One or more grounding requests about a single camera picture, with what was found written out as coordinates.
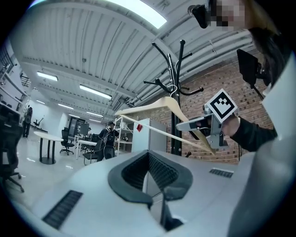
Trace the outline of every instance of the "person's hand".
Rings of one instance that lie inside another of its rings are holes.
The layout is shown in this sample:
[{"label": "person's hand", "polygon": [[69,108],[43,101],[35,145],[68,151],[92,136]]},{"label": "person's hand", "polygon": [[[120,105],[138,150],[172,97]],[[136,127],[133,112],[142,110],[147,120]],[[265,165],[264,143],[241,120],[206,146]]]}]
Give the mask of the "person's hand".
[{"label": "person's hand", "polygon": [[[223,134],[225,136],[232,137],[237,132],[237,130],[239,129],[240,121],[241,121],[240,118],[237,117],[237,116],[234,116],[234,115],[229,116],[223,122],[223,125],[222,125],[222,132],[223,132]],[[212,123],[212,119],[209,118],[208,119],[208,125],[211,126],[211,123]],[[197,122],[196,125],[198,127],[200,127],[201,126],[201,123],[200,122]]]}]

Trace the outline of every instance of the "round table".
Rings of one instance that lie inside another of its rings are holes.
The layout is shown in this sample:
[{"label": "round table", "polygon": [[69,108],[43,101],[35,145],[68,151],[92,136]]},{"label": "round table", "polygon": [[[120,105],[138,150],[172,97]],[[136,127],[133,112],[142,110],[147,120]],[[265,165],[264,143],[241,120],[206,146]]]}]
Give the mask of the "round table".
[{"label": "round table", "polygon": [[[63,139],[60,137],[56,137],[44,132],[39,132],[39,131],[35,131],[34,134],[36,134],[37,136],[40,137],[40,151],[39,151],[39,161],[43,164],[47,164],[47,165],[53,165],[55,164],[55,144],[56,142],[62,142]],[[47,139],[48,140],[48,146],[47,146],[47,157],[42,157],[42,143],[43,143],[43,139]],[[49,158],[49,150],[50,150],[50,141],[53,141],[52,143],[52,160],[50,160]]]}]

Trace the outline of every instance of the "black jacket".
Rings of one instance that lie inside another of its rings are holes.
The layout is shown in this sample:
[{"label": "black jacket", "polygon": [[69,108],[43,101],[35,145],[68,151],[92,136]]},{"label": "black jacket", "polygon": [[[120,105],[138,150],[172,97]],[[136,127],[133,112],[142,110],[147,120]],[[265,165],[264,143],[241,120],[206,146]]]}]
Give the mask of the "black jacket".
[{"label": "black jacket", "polygon": [[240,126],[237,132],[231,137],[243,149],[257,151],[261,145],[277,137],[275,129],[260,128],[245,119],[240,119]]}]

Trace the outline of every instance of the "white floor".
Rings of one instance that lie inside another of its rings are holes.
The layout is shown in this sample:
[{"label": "white floor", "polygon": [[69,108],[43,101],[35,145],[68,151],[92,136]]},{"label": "white floor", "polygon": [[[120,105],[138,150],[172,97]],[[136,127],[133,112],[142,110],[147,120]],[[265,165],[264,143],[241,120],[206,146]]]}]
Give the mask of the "white floor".
[{"label": "white floor", "polygon": [[[19,180],[17,175],[12,177],[23,186],[25,192],[21,193],[20,188],[12,182],[6,182],[11,198],[29,209],[46,190],[84,167],[82,155],[76,160],[75,147],[70,148],[74,155],[72,153],[67,155],[66,152],[60,154],[62,149],[60,142],[55,143],[55,164],[46,165],[39,162],[40,138],[33,132],[31,129],[29,137],[21,138],[17,146],[19,163],[15,172],[19,172],[22,179]],[[44,139],[43,156],[47,156],[47,145],[48,142]]]}]

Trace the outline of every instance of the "wooden hanger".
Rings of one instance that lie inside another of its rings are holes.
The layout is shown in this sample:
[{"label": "wooden hanger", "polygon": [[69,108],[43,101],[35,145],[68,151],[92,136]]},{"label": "wooden hanger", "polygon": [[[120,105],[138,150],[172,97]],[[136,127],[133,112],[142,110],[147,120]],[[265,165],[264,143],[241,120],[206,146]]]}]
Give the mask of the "wooden hanger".
[{"label": "wooden hanger", "polygon": [[[173,99],[172,97],[168,97],[168,96],[162,97],[162,98],[160,98],[159,100],[157,100],[156,102],[154,102],[154,103],[152,103],[150,105],[140,106],[140,107],[135,107],[135,108],[130,108],[130,109],[124,109],[124,110],[119,110],[119,111],[117,111],[115,113],[115,115],[121,116],[123,114],[136,113],[136,112],[141,112],[141,111],[156,109],[156,108],[162,108],[162,107],[168,107],[183,122],[189,121],[189,119],[182,113],[177,101],[175,99]],[[196,130],[196,131],[193,131],[193,132],[199,138],[199,140],[201,140],[205,145],[205,147],[203,147],[203,146],[198,146],[198,147],[202,148],[202,149],[204,149],[206,151],[209,151],[212,154],[215,154],[215,151],[210,147],[210,145],[208,143],[208,140],[204,136],[204,134],[202,134],[201,131],[199,131],[199,130]]]},{"label": "wooden hanger", "polygon": [[159,129],[157,129],[157,128],[151,127],[151,126],[146,125],[146,124],[142,124],[142,123],[140,123],[139,121],[134,120],[134,119],[132,119],[132,118],[130,118],[130,117],[127,117],[127,116],[125,116],[125,115],[122,115],[122,114],[121,114],[120,116],[123,117],[123,118],[125,118],[125,119],[127,119],[127,120],[130,120],[130,121],[132,121],[132,122],[134,122],[134,123],[136,123],[136,124],[141,124],[143,127],[147,127],[147,128],[149,128],[149,129],[151,129],[151,130],[154,130],[154,131],[156,131],[156,132],[159,132],[159,133],[161,133],[161,134],[163,134],[163,135],[165,135],[165,136],[172,137],[172,138],[174,138],[174,139],[176,139],[176,140],[179,140],[179,141],[181,141],[181,142],[183,142],[183,143],[187,143],[187,144],[189,144],[189,145],[191,145],[191,146],[195,146],[195,147],[197,147],[197,148],[201,148],[201,149],[203,149],[203,150],[206,150],[206,151],[211,152],[212,154],[214,154],[214,153],[212,152],[212,149],[211,149],[211,148],[208,149],[207,147],[204,147],[204,146],[201,146],[201,145],[198,145],[198,144],[195,144],[195,143],[189,142],[189,141],[187,141],[187,140],[185,140],[185,139],[182,139],[182,138],[176,137],[176,136],[174,136],[174,135],[172,135],[172,134],[169,134],[169,133],[167,133],[167,132],[161,131],[161,130],[159,130]]}]

